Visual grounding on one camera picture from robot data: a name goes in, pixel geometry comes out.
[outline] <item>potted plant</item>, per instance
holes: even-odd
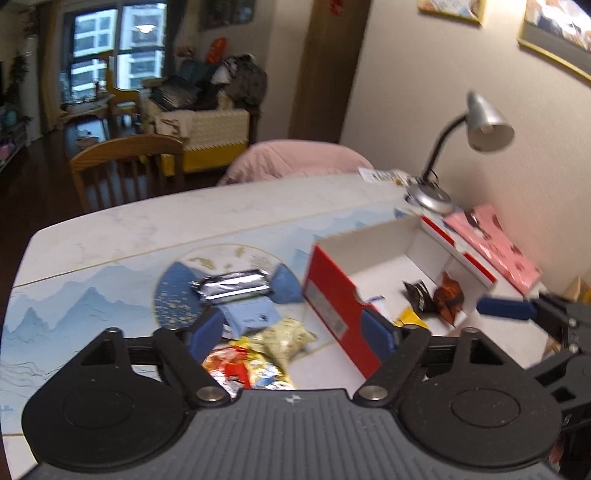
[[[8,72],[10,84],[6,90],[6,115],[4,116],[4,125],[10,127],[18,121],[18,102],[20,97],[20,84],[27,75],[27,59],[24,55],[17,55],[12,61],[12,66]]]

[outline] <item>desk lamp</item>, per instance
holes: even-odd
[[[408,187],[408,194],[421,207],[441,215],[455,210],[451,198],[436,183],[429,180],[441,147],[447,137],[460,125],[466,123],[468,143],[477,152],[496,152],[502,150],[513,140],[515,131],[505,117],[478,93],[471,90],[467,96],[468,112],[451,122],[437,140],[423,175],[417,183]]]

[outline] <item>paper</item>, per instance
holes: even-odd
[[[371,170],[370,168],[359,167],[359,174],[368,183],[395,183],[396,185],[408,187],[412,178],[402,170]]]

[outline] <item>pile of clothes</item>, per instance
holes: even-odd
[[[220,99],[234,108],[256,107],[267,92],[267,74],[250,54],[228,57],[221,63],[185,60],[178,73],[153,88],[150,100],[163,111],[216,110]]]

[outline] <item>yellow snack bag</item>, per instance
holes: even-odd
[[[429,330],[427,324],[422,321],[416,313],[414,313],[412,307],[406,307],[394,321],[394,326],[396,327],[401,327],[403,325],[419,325],[419,327]]]

